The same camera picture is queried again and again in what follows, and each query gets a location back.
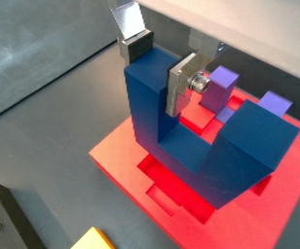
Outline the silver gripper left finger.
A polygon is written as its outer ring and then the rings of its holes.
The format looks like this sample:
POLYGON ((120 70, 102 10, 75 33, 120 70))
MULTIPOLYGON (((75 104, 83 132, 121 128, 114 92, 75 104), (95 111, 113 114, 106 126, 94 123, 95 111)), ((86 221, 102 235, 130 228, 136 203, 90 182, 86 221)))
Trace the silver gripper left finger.
POLYGON ((130 65, 153 49, 154 32, 145 26, 134 0, 109 0, 109 6, 120 29, 121 55, 125 64, 130 65))

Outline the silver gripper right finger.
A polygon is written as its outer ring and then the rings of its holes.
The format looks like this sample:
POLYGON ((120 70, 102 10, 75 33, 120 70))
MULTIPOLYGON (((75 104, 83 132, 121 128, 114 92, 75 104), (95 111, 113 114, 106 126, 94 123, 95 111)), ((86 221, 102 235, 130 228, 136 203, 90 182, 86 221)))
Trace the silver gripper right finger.
POLYGON ((189 47, 196 53, 186 55, 169 70, 166 112, 173 118, 189 104, 192 93, 206 91, 210 84, 205 76, 206 65, 220 54, 224 43, 197 29, 190 29, 189 47))

